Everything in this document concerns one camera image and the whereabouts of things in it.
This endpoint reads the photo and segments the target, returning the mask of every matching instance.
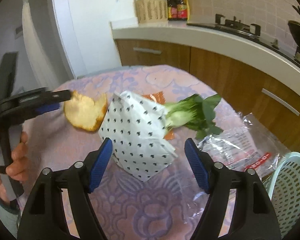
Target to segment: white countertop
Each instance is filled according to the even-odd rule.
[[[276,52],[245,38],[185,22],[136,24],[131,18],[112,22],[114,39],[163,41],[222,54],[274,77],[300,96],[300,69]]]

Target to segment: wooden cabinet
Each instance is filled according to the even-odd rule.
[[[116,40],[116,42],[123,66],[167,64],[189,72],[188,46],[145,40]]]
[[[197,48],[191,48],[190,73],[300,152],[300,96],[290,88],[252,66]]]

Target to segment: round table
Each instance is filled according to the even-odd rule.
[[[189,73],[167,65],[131,68],[72,80],[58,90],[77,90],[96,98],[107,93],[130,90],[138,94],[163,91],[167,102],[176,102],[194,93],[203,98],[214,95],[210,87]],[[231,106],[221,100],[215,121],[224,130],[241,126],[242,121]],[[45,113],[24,124],[29,135],[29,180],[25,193],[18,199],[23,210],[27,197],[41,170],[69,168],[84,160],[101,145],[98,133],[75,129],[63,111]],[[190,239],[206,205],[208,195],[199,189],[184,153],[184,142],[195,132],[185,127],[174,130],[178,158],[147,182],[141,182],[119,168],[113,159],[107,166],[100,186],[89,195],[93,209],[109,240],[184,240]],[[71,234],[77,236],[66,191],[64,210]],[[220,235],[226,234],[231,222],[234,201],[228,209]]]

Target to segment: bok choy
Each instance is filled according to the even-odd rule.
[[[214,108],[220,100],[221,97],[218,94],[206,99],[194,94],[177,103],[166,103],[164,106],[168,111],[165,125],[167,132],[184,125],[197,131],[197,139],[203,139],[209,134],[220,134],[223,130],[213,121],[216,117]]]

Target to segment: white curtain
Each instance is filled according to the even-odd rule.
[[[29,0],[22,1],[23,38],[25,41],[29,62],[39,85],[42,87],[48,87],[49,89],[53,90],[60,85],[58,82],[58,78],[55,75],[53,66],[51,65],[51,62],[47,57],[38,34],[34,28],[34,24],[31,18]]]

